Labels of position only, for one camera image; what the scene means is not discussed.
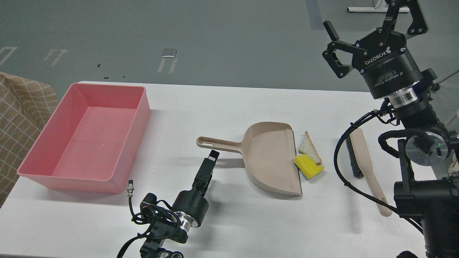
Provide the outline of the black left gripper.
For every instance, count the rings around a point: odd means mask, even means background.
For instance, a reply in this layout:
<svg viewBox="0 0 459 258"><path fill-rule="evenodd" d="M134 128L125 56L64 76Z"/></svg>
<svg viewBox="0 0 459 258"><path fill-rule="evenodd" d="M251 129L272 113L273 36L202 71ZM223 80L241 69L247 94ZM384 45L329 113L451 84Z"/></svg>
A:
<svg viewBox="0 0 459 258"><path fill-rule="evenodd" d="M202 162L190 190L181 191L172 205L173 212L182 212L192 217L200 227L208 211L209 203L205 194L213 176L213 169L218 160L219 152L211 150L208 157Z"/></svg>

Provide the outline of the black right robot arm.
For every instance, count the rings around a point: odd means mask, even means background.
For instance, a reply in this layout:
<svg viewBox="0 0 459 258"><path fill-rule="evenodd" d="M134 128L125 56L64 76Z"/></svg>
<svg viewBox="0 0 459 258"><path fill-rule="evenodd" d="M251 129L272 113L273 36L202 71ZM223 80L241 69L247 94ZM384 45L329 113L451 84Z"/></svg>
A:
<svg viewBox="0 0 459 258"><path fill-rule="evenodd" d="M334 169L344 186L412 224L423 235L427 258L457 258L458 171L432 180L417 180L413 171L413 165L433 168L451 156L458 158L458 133L445 127L430 103L431 91L439 88L436 75L430 68L421 71L407 46L409 39L426 34L429 28L417 0L387 0L386 4L382 25L354 43L340 40L331 21L323 21L331 42L322 55L334 74L344 78L357 70L372 97L383 100L379 109L352 122L341 135L334 149ZM401 180L393 187L395 206L356 188L339 168L339 153L347 144L352 147L354 167L363 170L351 134L375 118L403 126L378 137L380 148L401 167Z"/></svg>

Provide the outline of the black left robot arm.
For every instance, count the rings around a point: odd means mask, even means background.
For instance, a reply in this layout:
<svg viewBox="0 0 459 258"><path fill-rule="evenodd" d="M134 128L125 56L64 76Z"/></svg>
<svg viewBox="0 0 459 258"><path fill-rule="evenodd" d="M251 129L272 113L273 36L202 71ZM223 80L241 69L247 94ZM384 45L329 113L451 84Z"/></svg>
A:
<svg viewBox="0 0 459 258"><path fill-rule="evenodd" d="M157 199L153 193L148 193L139 205L139 212L133 210L133 180L127 184L127 196L131 220L138 225L147 225L147 229L129 239L117 254L122 258L129 246L136 240L144 239L139 250L142 258L182 258L183 253L169 251L163 248L165 240L184 244L188 240L190 228L200 227L209 209L205 199L208 186L213 177L213 170L219 157L219 152L212 150L206 157L192 184L190 190L181 191L172 205Z"/></svg>

